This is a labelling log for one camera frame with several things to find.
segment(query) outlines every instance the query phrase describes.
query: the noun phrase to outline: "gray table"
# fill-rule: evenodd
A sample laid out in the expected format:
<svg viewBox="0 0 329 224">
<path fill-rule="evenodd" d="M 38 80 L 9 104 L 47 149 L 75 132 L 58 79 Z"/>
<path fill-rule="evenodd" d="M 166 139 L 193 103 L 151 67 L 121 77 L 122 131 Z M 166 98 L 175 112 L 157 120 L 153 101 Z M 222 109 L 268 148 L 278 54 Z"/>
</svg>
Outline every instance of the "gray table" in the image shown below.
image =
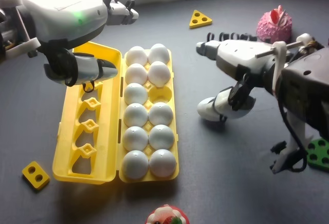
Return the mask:
<svg viewBox="0 0 329 224">
<path fill-rule="evenodd" d="M 191 223 L 328 223 L 329 174 L 273 175 L 269 149 L 289 138 L 277 103 L 255 89 L 253 111 L 225 127 L 198 116 L 200 100 L 235 82 L 199 56 L 195 44 L 209 31 L 254 33 L 261 15 L 282 4 L 293 17 L 294 37 L 308 32 L 326 43 L 329 0 L 197 0 L 136 9 L 131 26 L 107 27 L 94 42 L 125 53 L 163 43 L 173 55 L 180 173 L 176 180 L 103 185 L 59 182 L 34 193 L 22 179 L 32 160 L 52 175 L 65 86 L 43 73 L 45 57 L 21 56 L 0 64 L 0 223 L 143 223 L 165 204 L 185 210 Z M 213 25 L 189 30 L 194 9 Z"/>
</svg>

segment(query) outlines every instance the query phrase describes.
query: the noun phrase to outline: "triangle block with holes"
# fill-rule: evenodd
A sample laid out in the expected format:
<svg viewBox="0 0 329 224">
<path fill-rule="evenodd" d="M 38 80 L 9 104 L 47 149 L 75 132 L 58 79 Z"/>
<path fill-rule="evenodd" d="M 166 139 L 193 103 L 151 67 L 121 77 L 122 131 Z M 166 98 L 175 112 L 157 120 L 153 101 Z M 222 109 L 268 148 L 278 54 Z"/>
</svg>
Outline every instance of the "triangle block with holes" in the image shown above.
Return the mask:
<svg viewBox="0 0 329 224">
<path fill-rule="evenodd" d="M 212 19 L 208 16 L 205 16 L 203 13 L 198 10 L 194 10 L 193 15 L 190 21 L 190 29 L 211 25 Z"/>
</svg>

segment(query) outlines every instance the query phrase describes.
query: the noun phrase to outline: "egg carton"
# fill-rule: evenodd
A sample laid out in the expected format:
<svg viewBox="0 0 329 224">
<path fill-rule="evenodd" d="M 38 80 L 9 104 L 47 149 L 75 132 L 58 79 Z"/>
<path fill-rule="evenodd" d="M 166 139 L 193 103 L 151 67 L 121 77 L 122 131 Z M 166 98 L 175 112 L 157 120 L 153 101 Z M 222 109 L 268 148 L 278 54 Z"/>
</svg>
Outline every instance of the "egg carton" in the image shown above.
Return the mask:
<svg viewBox="0 0 329 224">
<path fill-rule="evenodd" d="M 177 166 L 170 177 L 159 178 L 149 170 L 144 177 L 137 180 L 127 178 L 121 170 L 122 160 L 128 153 L 122 144 L 123 134 L 128 129 L 123 122 L 123 114 L 127 107 L 123 96 L 123 91 L 127 86 L 124 76 L 128 68 L 125 59 L 122 59 L 120 51 L 92 42 L 75 48 L 74 52 L 90 53 L 96 58 L 111 61 L 118 69 L 118 75 L 95 83 L 94 96 L 83 101 L 85 92 L 81 85 L 67 88 L 52 165 L 54 178 L 60 181 L 103 184 L 112 181 L 118 172 L 120 179 L 124 182 L 174 179 L 179 172 L 179 163 L 171 52 L 168 50 L 170 61 L 167 66 L 171 73 L 170 80 L 162 88 L 157 88 L 149 81 L 143 85 L 149 95 L 144 107 L 150 110 L 156 102 L 165 102 L 171 107 L 173 120 L 169 127 L 175 135 L 175 141 L 169 151 L 174 155 Z M 92 85 L 87 84 L 86 89 L 92 89 Z M 86 112 L 94 112 L 95 118 L 82 120 L 81 117 Z M 149 121 L 143 126 L 148 134 L 152 128 L 153 125 Z M 89 135 L 92 141 L 83 145 L 78 144 L 83 134 Z M 154 151 L 150 145 L 143 150 L 148 159 Z M 74 170 L 77 164 L 88 167 L 89 172 Z"/>
</svg>

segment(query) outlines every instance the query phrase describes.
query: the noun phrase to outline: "black cable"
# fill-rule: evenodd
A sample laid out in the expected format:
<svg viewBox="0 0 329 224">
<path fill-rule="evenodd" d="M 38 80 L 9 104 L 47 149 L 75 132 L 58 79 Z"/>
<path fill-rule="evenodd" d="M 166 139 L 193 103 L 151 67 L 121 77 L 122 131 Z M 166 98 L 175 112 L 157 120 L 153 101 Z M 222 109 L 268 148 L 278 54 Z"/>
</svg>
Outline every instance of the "black cable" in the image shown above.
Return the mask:
<svg viewBox="0 0 329 224">
<path fill-rule="evenodd" d="M 295 133 L 294 129 L 289 124 L 289 121 L 287 119 L 287 114 L 284 112 L 283 109 L 282 98 L 283 98 L 283 91 L 282 91 L 282 86 L 280 86 L 279 96 L 278 96 L 278 105 L 279 105 L 280 114 L 282 116 L 284 124 L 286 125 L 287 129 L 289 130 L 290 134 L 292 135 L 299 149 L 303 152 L 303 165 L 298 169 L 291 167 L 290 171 L 293 173 L 300 173 L 304 171 L 307 167 L 307 151 L 303 146 L 302 142 L 300 141 L 300 139 L 298 138 L 297 134 Z"/>
</svg>

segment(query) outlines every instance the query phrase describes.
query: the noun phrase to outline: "white egg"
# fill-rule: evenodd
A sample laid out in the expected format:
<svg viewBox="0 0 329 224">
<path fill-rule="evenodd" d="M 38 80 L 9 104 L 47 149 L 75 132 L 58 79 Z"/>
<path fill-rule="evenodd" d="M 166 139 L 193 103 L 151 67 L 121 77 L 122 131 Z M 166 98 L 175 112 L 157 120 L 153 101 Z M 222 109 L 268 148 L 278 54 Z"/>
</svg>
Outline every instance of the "white egg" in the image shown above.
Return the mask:
<svg viewBox="0 0 329 224">
<path fill-rule="evenodd" d="M 152 64 L 155 61 L 161 61 L 165 64 L 169 62 L 169 52 L 167 48 L 160 43 L 157 43 L 152 46 L 149 53 L 149 63 Z"/>
<path fill-rule="evenodd" d="M 158 177 L 168 177 L 176 169 L 176 159 L 168 150 L 157 150 L 151 155 L 150 170 L 152 174 Z"/>
<path fill-rule="evenodd" d="M 163 102 L 155 103 L 149 111 L 149 120 L 153 125 L 169 125 L 173 117 L 170 106 Z"/>
<path fill-rule="evenodd" d="M 143 85 L 148 80 L 148 73 L 141 64 L 132 64 L 125 72 L 125 82 L 127 84 L 138 83 Z"/>
<path fill-rule="evenodd" d="M 152 128 L 149 135 L 149 143 L 153 149 L 170 149 L 175 141 L 173 131 L 166 125 L 156 125 Z"/>
<path fill-rule="evenodd" d="M 123 134 L 122 143 L 127 151 L 142 151 L 148 145 L 148 134 L 139 126 L 129 127 Z"/>
<path fill-rule="evenodd" d="M 140 179 L 149 169 L 149 160 L 142 151 L 130 151 L 122 160 L 122 172 L 130 179 Z"/>
<path fill-rule="evenodd" d="M 142 85 L 132 83 L 129 84 L 124 90 L 123 98 L 127 105 L 132 103 L 144 104 L 148 100 L 149 96 L 148 92 Z"/>
<path fill-rule="evenodd" d="M 134 63 L 138 63 L 144 66 L 148 62 L 148 56 L 142 47 L 135 46 L 128 51 L 125 57 L 125 62 L 128 66 Z"/>
<path fill-rule="evenodd" d="M 148 112 L 139 103 L 130 104 L 124 111 L 123 122 L 128 126 L 142 127 L 148 121 Z"/>
<path fill-rule="evenodd" d="M 170 79 L 170 71 L 161 61 L 153 62 L 149 68 L 149 80 L 156 87 L 163 87 Z"/>
</svg>

